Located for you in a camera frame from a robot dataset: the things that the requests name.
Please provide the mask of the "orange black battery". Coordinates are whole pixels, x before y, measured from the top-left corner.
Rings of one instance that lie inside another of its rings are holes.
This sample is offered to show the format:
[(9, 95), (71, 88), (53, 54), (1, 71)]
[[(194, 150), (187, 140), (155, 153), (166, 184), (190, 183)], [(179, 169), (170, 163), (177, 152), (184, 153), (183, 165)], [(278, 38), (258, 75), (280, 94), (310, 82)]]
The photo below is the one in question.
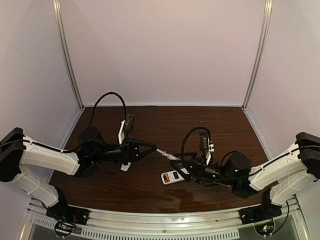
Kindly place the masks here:
[(163, 174), (163, 179), (164, 179), (164, 182), (165, 183), (169, 183), (171, 180), (170, 180), (170, 177), (167, 173), (164, 173)]

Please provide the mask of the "white battery cover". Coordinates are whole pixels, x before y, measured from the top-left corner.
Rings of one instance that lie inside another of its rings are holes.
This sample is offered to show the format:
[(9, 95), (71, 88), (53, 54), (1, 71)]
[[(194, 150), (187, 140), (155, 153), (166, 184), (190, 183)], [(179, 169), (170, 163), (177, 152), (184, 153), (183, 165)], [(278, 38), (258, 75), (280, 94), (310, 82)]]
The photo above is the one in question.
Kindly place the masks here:
[(122, 164), (120, 170), (123, 172), (127, 172), (129, 170), (130, 166), (131, 166), (130, 162), (127, 165)]

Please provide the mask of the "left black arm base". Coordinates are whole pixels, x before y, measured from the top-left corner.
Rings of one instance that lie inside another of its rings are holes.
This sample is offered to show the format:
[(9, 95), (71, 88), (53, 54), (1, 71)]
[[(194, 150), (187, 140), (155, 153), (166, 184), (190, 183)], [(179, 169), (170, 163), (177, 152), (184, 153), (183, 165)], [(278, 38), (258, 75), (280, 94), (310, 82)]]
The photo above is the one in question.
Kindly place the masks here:
[(81, 232), (79, 226), (86, 226), (90, 211), (74, 206), (44, 207), (46, 215), (56, 220), (53, 230), (60, 238), (65, 239), (71, 234)]

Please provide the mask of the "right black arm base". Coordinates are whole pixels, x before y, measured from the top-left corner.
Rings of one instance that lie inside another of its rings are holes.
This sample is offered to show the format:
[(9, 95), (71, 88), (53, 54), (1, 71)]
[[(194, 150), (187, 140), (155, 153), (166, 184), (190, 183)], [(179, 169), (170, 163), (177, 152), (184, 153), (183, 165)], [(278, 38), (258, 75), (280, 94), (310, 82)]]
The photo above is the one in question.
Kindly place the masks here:
[(253, 224), (255, 232), (262, 237), (274, 234), (275, 217), (282, 215), (281, 206), (273, 204), (260, 204), (239, 210), (240, 220), (243, 225)]

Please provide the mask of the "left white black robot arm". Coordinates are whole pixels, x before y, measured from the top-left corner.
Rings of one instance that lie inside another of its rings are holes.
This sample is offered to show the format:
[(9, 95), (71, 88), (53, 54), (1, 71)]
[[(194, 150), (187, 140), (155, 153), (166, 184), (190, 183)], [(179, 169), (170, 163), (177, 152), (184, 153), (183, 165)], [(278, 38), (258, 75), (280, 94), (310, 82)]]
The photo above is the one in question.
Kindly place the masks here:
[(127, 166), (157, 150), (157, 145), (121, 134), (118, 144), (105, 142), (96, 127), (88, 127), (78, 137), (79, 147), (65, 150), (36, 142), (16, 127), (0, 142), (0, 180), (19, 186), (40, 200), (47, 211), (58, 218), (72, 215), (64, 193), (42, 181), (26, 166), (34, 165), (77, 178), (88, 178), (101, 163)]

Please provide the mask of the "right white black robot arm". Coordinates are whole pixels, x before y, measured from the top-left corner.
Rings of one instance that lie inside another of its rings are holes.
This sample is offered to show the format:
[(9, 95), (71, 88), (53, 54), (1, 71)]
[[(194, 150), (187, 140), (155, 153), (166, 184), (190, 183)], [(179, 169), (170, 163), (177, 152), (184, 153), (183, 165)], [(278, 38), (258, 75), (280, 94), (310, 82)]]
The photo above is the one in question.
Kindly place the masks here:
[(320, 178), (320, 138), (306, 132), (295, 137), (287, 150), (258, 166), (252, 166), (252, 161), (239, 151), (228, 153), (226, 162), (212, 164), (203, 156), (185, 159), (183, 150), (179, 158), (170, 161), (170, 166), (186, 182), (230, 187), (232, 194), (242, 199), (263, 191), (256, 211), (270, 214)]

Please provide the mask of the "small silver screwdriver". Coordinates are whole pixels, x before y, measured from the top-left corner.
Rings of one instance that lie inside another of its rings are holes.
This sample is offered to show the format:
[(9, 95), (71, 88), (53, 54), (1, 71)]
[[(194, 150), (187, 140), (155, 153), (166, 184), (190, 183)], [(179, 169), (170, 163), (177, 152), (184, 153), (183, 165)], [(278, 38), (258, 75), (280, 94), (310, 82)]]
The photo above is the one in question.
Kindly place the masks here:
[(170, 153), (167, 153), (166, 151), (162, 151), (160, 149), (157, 149), (156, 150), (158, 153), (160, 153), (162, 156), (166, 157), (167, 159), (169, 159), (170, 161), (172, 160), (180, 160), (178, 157), (170, 154)]

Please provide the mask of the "white remote control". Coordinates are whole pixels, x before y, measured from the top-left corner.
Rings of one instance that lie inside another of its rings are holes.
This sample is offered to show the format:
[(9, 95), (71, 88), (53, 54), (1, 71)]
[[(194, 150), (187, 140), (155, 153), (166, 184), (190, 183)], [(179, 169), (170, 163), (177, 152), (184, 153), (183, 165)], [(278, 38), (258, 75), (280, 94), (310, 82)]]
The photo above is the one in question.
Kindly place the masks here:
[[(165, 183), (164, 178), (163, 178), (163, 174), (168, 174), (169, 178), (170, 178), (170, 182), (169, 183)], [(175, 184), (175, 183), (179, 183), (179, 182), (183, 182), (185, 181), (185, 179), (178, 173), (177, 170), (171, 170), (171, 171), (166, 171), (160, 174), (160, 178), (162, 180), (162, 183), (164, 185), (170, 185), (170, 184)]]

